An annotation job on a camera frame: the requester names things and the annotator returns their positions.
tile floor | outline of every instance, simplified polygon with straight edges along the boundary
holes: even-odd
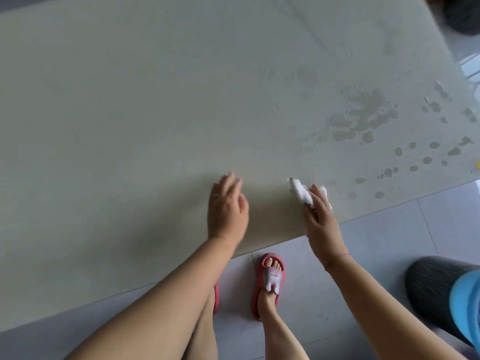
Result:
[[[435,19],[480,100],[480,35],[467,38]],[[415,259],[441,255],[480,264],[480,181],[455,187],[341,224],[352,256],[409,307],[403,275]],[[310,359],[375,359],[333,281],[313,256],[305,237],[232,259],[220,278],[221,309],[214,318],[220,359],[263,359],[261,323],[250,314],[255,261],[275,252],[285,261],[286,282],[278,312]],[[2,360],[60,360],[113,315],[144,294],[142,287],[112,298],[0,333]],[[439,335],[477,359],[470,347]]]

person's right arm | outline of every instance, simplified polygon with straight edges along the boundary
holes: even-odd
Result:
[[[303,211],[310,246],[377,356],[381,360],[465,360],[353,260],[326,197],[316,185],[310,193],[315,211],[307,206]]]

table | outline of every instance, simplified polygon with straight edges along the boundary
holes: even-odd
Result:
[[[237,254],[480,177],[423,0],[52,0],[0,14],[0,330],[159,281],[245,181]]]

pink slipper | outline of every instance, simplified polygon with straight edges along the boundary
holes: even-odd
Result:
[[[213,305],[213,316],[217,314],[217,312],[220,309],[220,289],[219,289],[219,283],[215,283],[215,304]]]
[[[277,260],[282,266],[282,270],[277,268],[272,268],[270,266],[265,266],[265,261],[268,258],[272,258],[273,261]],[[285,281],[285,265],[282,258],[277,254],[271,252],[263,255],[261,260],[257,265],[257,286],[253,291],[253,296],[251,297],[251,313],[256,320],[262,321],[257,309],[258,295],[260,294],[261,289],[266,289],[268,291],[272,290],[276,294],[275,298],[275,308],[279,303],[280,289],[282,288],[283,282]]]

bracelet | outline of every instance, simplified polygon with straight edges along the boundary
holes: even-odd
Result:
[[[333,266],[333,264],[335,264],[335,262],[337,261],[337,259],[341,258],[342,256],[347,256],[347,255],[348,255],[349,257],[351,257],[351,255],[350,255],[349,253],[339,254],[339,255],[333,257],[333,258],[327,263],[327,265],[324,265],[324,266],[323,266],[323,268],[325,269],[325,272],[328,272],[328,269],[330,269],[330,268]]]

